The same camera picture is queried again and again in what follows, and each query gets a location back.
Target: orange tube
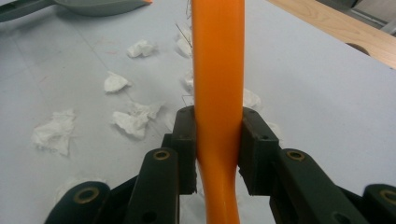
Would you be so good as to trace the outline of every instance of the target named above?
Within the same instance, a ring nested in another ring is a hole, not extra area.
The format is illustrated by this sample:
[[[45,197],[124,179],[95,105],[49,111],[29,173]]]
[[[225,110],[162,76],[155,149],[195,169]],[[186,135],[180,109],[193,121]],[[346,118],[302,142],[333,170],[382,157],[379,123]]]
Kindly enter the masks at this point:
[[[191,9],[197,158],[206,222],[236,224],[245,4],[244,0],[192,0]]]

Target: wooden surface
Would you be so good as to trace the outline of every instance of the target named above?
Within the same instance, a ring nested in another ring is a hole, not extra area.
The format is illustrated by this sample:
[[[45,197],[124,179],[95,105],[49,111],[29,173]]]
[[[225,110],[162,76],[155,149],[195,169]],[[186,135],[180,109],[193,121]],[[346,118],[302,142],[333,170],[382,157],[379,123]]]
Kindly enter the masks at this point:
[[[396,68],[396,38],[315,0],[268,0],[345,43],[365,48],[370,56]]]

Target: orange rubber hose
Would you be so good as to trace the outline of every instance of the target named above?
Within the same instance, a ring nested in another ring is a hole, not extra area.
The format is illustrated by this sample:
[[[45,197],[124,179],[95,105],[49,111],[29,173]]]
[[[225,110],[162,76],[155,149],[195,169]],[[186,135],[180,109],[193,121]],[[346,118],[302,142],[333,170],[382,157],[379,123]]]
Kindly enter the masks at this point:
[[[197,158],[206,223],[239,223],[235,172],[242,123],[244,0],[192,0]]]

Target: gray object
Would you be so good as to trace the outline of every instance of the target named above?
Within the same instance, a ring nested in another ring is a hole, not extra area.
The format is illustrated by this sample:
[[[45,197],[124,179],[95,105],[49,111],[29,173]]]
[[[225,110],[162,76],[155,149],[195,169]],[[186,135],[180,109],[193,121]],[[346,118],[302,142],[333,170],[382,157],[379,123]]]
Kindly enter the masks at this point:
[[[52,5],[66,7],[83,16],[112,16],[150,3],[150,0],[17,0],[0,6],[0,22],[11,21]]]

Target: white table surface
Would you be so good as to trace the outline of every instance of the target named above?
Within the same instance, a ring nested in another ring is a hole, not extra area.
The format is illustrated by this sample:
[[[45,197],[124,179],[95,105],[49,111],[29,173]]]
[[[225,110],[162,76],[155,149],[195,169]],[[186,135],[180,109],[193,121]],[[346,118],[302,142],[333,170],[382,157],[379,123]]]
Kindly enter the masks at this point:
[[[185,106],[182,79],[191,59],[177,50],[186,0],[106,18],[48,7],[0,23],[0,223],[43,223],[58,189],[74,179],[111,188],[139,172],[144,155],[170,133],[165,121]],[[130,59],[141,38],[159,50]],[[262,98],[284,147],[309,153],[339,186],[361,194],[373,183],[396,186],[396,71],[262,0],[246,1],[245,86]],[[134,85],[103,90],[106,71]],[[165,100],[136,140],[110,123],[129,101]],[[36,149],[33,128],[74,108],[68,157]],[[237,179],[241,223],[274,223],[268,198],[249,197]],[[200,194],[181,198],[181,223],[205,223]]]

